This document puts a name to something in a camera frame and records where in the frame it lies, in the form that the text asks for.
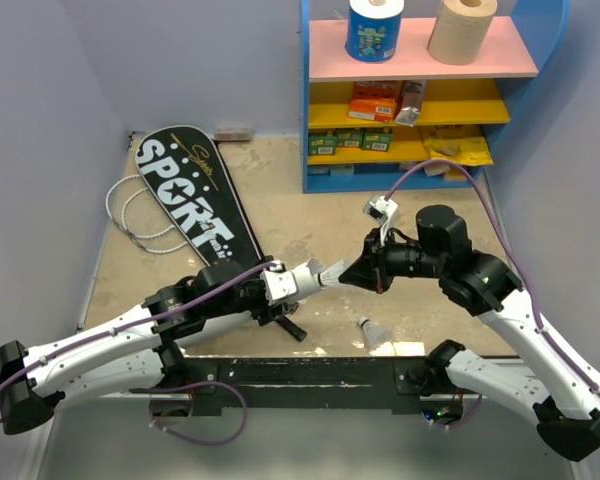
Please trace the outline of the white shuttlecock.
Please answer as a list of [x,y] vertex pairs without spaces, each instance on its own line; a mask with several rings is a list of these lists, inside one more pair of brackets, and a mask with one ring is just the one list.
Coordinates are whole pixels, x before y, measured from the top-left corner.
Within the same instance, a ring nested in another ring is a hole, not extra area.
[[341,259],[318,274],[318,283],[322,288],[343,288],[339,277],[347,268],[347,262]]

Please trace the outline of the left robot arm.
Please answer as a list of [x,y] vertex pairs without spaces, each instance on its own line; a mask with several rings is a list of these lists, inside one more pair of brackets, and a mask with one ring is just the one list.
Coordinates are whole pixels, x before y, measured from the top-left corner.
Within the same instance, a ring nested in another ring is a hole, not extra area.
[[0,347],[0,426],[7,435],[50,420],[68,384],[126,355],[201,333],[221,317],[246,312],[266,325],[317,291],[312,274],[267,261],[247,270],[229,261],[164,287],[90,330],[46,345]]

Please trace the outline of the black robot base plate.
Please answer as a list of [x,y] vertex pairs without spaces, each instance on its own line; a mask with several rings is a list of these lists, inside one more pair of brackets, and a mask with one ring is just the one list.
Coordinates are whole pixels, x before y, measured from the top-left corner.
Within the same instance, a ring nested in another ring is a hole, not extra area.
[[470,393],[445,380],[422,384],[422,357],[186,358],[167,367],[154,387],[193,401],[196,416],[238,407],[236,389],[250,408],[388,410],[422,414],[428,420],[458,421],[469,411]]

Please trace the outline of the white shuttlecock tube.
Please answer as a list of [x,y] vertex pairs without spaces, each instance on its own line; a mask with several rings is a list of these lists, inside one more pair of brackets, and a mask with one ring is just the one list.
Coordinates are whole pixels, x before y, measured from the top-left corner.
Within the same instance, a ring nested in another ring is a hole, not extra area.
[[[285,302],[297,302],[298,304],[306,298],[318,293],[323,288],[318,283],[318,274],[324,270],[324,266],[317,260],[308,260],[292,269],[296,284],[298,286],[298,292],[286,299],[285,301],[276,305],[269,306],[280,306],[282,307]],[[288,333],[294,340],[302,342],[307,337],[307,332],[301,327],[293,323],[289,316],[291,314],[284,314],[282,317],[275,321],[271,321],[266,324],[277,324],[286,333]],[[216,338],[228,334],[229,332],[246,328],[249,324],[258,324],[259,322],[255,318],[249,318],[247,312],[234,313],[224,315],[216,318],[208,318],[199,332],[192,333],[177,340],[177,344],[183,348],[188,349],[208,341],[215,340]]]

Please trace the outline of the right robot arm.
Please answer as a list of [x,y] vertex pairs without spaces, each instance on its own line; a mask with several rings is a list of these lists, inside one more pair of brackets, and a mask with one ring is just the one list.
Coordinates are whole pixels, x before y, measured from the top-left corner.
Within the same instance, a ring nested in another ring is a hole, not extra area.
[[579,462],[600,448],[600,373],[532,307],[522,281],[498,257],[473,248],[466,223],[445,205],[416,214],[417,238],[395,229],[397,204],[373,198],[365,214],[377,222],[340,283],[386,292],[397,277],[432,278],[454,304],[498,334],[532,371],[504,370],[446,340],[406,373],[421,395],[453,387],[487,396],[528,420],[555,453]]

